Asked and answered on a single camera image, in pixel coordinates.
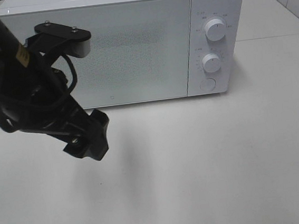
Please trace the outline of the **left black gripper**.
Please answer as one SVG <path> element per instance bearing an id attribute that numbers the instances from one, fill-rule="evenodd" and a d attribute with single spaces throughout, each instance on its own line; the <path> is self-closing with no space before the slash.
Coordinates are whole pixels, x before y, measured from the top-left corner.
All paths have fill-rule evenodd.
<path id="1" fill-rule="evenodd" d="M 88 115 L 78 105 L 70 94 L 78 77 L 73 64 L 69 67 L 71 85 L 53 103 L 36 104 L 50 98 L 44 94 L 41 85 L 31 91 L 25 102 L 0 94 L 0 128 L 9 133 L 47 134 L 67 143 L 65 153 L 79 159 L 89 157 L 101 161 L 109 149 L 107 128 L 110 119 L 98 109 Z"/>

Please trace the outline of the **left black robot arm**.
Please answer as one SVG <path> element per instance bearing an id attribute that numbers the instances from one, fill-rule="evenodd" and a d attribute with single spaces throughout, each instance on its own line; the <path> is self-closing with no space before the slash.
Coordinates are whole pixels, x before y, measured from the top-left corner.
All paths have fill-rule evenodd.
<path id="1" fill-rule="evenodd" d="M 78 77 L 71 57 L 86 57 L 91 33 L 51 22 L 35 26 L 25 44 L 0 20 L 0 128 L 45 134 L 76 158 L 100 161 L 108 151 L 108 116 L 72 97 Z"/>

